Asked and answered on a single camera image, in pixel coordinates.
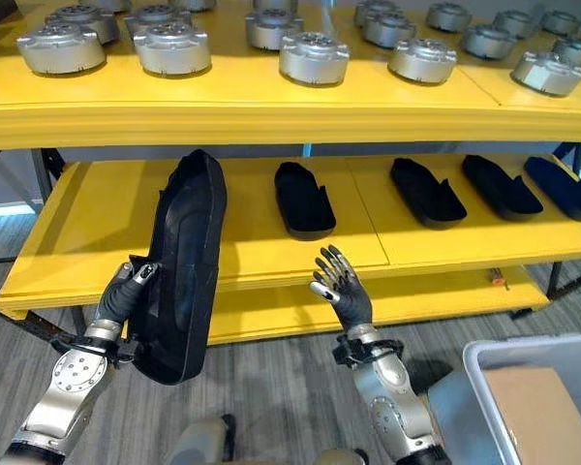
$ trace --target white bin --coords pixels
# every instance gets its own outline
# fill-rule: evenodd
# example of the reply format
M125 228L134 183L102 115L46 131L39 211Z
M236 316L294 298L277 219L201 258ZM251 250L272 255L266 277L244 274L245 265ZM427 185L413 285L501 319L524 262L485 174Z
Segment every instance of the white bin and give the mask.
M580 334L476 341L465 347L463 361L467 375L450 373L428 390L430 407L452 463L521 463L482 370L551 366L581 415Z

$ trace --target yellow shelf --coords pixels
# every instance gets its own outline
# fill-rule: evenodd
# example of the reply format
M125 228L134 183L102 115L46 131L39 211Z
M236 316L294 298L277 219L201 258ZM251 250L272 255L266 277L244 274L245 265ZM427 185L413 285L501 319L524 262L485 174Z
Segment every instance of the yellow shelf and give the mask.
M423 21L423 16L412 15L418 22ZM475 20L474 23L490 22ZM551 97L541 95L532 89L517 84L510 77L510 72L518 63L525 51L550 51L557 36L539 30L530 39L518 41L512 53L504 60L482 60L468 54L460 47L460 34L447 34L444 32L422 26L423 34L441 39L454 47L458 53L457 68L467 75L478 87L486 91L502 109L527 112L531 109L546 109L547 111L564 111L565 117L581 113L581 82L567 97ZM536 122L543 125L541 119ZM512 128L511 140L518 140L520 131L529 128Z
M396 157L348 159L383 250L399 273L435 273L581 258L581 222L566 217L527 176L523 164L529 155L482 156L498 163L512 177L522 174L544 211L522 223L502 220L463 174L464 154L410 155L407 157L428 168L439 180L447 178L468 213L455 228L428 230L412 217L389 177Z
M376 325L452 318L548 304L520 266L502 268L509 291L485 270L364 280ZM340 330L329 304L307 286L216 295L209 344Z
M463 177L463 155L411 158L450 179L469 212L456 228L432 231L416 223L389 180L394 157L294 159L327 187L337 217L329 237L297 241L275 202L273 178L285 160L222 160L229 203L218 292L305 285L314 257L329 243L370 280L581 257L581 223L565 217L527 176L545 209L530 222L510 223L493 214ZM490 158L515 175L527 155ZM97 302L118 264L148 253L157 193L176 163L69 166L0 291L0 311Z
M65 0L19 0L21 14L0 24L0 148L113 144L283 143L390 140L581 140L581 92L556 100L529 96L506 105L494 95L500 70L475 64L476 79L457 67L441 86L394 77L388 51L361 40L352 10L335 18L352 60L342 85L310 88L278 73L278 55L247 46L244 16L251 1L221 0L195 15L210 38L212 69L198 77L144 73L122 16L121 39L107 63L75 77L41 77L28 70L15 39L39 27ZM320 11L300 6L307 29ZM423 27L420 21L420 34Z
M302 242L285 230L274 176L284 159L222 160L228 207L220 290L261 287L263 277L305 281L331 242L359 266L387 265L344 158L295 159L310 169L337 218L333 234ZM57 183L0 292L0 308L22 310L99 300L118 264L146 255L158 192L176 160L76 163Z

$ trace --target cardboard box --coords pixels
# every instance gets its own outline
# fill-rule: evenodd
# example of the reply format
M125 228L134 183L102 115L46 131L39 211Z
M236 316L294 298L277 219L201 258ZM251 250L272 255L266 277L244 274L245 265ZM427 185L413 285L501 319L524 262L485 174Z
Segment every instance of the cardboard box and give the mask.
M523 465L581 465L581 416L553 368L484 375Z

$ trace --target gray floor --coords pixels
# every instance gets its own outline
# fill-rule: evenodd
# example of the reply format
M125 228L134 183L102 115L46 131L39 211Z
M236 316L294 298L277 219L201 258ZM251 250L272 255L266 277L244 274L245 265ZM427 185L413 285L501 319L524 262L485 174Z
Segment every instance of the gray floor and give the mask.
M0 256L15 254L33 223L32 215L0 219ZM8 269L0 265L0 284ZM545 286L550 266L531 270ZM580 273L581 261L568 263L562 279ZM67 312L49 315L70 327ZM581 332L581 290L516 322L495 314L383 329L406 344L404 360L420 390L460 369L469 341L565 332ZM372 463L388 463L349 371L333 362L334 341L322 334L214 347L200 376L179 387L121 369L68 463L158 464L191 421L224 413L237 417L237 458L304 465L320 450L361 447ZM55 360L47 344L0 320L0 453L45 390Z

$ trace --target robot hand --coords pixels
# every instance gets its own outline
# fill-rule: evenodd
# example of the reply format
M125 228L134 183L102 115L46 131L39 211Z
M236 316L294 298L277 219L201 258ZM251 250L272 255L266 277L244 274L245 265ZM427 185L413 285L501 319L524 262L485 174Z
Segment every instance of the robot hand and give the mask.
M328 266L321 258L316 259L326 279L315 271L316 281L310 284L310 289L331 303L345 330L370 325L372 302L349 261L333 245L327 249L321 248L321 254L330 264Z
M64 462L88 424L95 401L111 380L116 341L157 267L156 263L146 264L133 273L130 263L121 264L84 337L62 343L71 349L54 365L46 393L16 432L0 465Z
M136 308L139 295L157 266L145 264L133 275L131 263L121 264L101 296L95 320L111 320L122 325Z
M333 245L316 258L310 289L333 307L345 334L333 351L336 362L352 369L357 390L370 408L373 426L397 465L446 465L430 416L411 387L399 356L402 343L387 340L372 325L372 303L349 261Z

